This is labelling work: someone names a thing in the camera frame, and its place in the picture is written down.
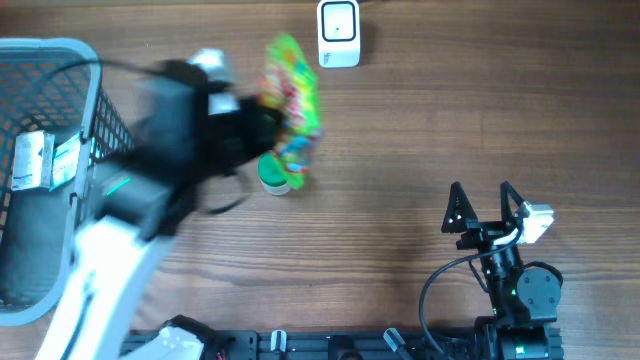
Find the wooden table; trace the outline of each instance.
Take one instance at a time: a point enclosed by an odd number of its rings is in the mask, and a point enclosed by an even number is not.
[[[133,323],[176,314],[214,328],[384,329],[419,324],[418,294],[463,254],[440,233],[449,186],[499,217],[509,180],[556,222],[523,258],[565,276],[558,307],[568,359],[640,351],[640,7],[583,2],[395,1],[361,8],[361,65],[314,65],[326,137],[306,189],[259,188],[219,217],[194,214]],[[293,34],[316,63],[315,4],[0,10],[0,35],[80,38],[104,58],[147,64],[202,47],[234,58],[242,92],[264,46]],[[105,86],[126,100],[120,79]],[[237,196],[202,187],[202,208]],[[427,299],[434,325],[491,313],[469,269]],[[0,357],[31,358],[49,317],[0,330]]]

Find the green light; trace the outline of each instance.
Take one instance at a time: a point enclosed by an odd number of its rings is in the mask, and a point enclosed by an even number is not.
[[[129,181],[131,181],[131,178],[126,178],[126,179],[122,180],[119,184],[116,184],[116,186],[112,187],[111,190],[107,191],[107,196],[113,194],[116,190],[118,190],[121,187],[123,187]]]

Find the chip bag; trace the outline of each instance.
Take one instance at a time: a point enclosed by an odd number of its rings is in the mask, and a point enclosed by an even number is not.
[[[273,157],[293,189],[304,185],[322,135],[316,75],[295,39],[281,34],[267,46],[258,102],[284,114]]]

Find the gray plastic basket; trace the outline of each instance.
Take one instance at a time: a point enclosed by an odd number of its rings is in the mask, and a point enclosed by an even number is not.
[[[86,215],[95,160],[132,139],[101,88],[102,69],[69,69],[24,93],[57,66],[97,59],[75,39],[0,39],[0,326],[29,323],[58,302],[67,280],[73,232]],[[15,137],[45,130],[56,146],[80,132],[76,177],[53,192],[11,191]]]

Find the green lid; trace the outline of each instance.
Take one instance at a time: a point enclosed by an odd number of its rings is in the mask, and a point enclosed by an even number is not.
[[[260,158],[258,162],[258,176],[260,176],[260,180],[262,180],[263,183],[273,187],[282,186],[287,183],[284,174],[280,171],[278,165],[276,165],[276,160],[271,153],[266,153]]]

